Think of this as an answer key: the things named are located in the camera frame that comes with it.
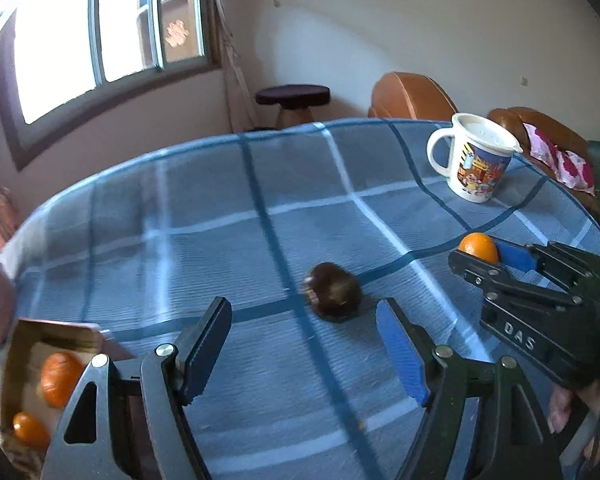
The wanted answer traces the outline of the person's right hand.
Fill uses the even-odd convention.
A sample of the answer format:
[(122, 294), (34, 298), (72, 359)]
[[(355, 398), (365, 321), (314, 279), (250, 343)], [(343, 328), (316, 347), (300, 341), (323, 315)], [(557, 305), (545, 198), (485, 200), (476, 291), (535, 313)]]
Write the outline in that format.
[(581, 399), (581, 391), (572, 391), (554, 385), (548, 404), (547, 423), (552, 434), (560, 434), (569, 422), (574, 400)]

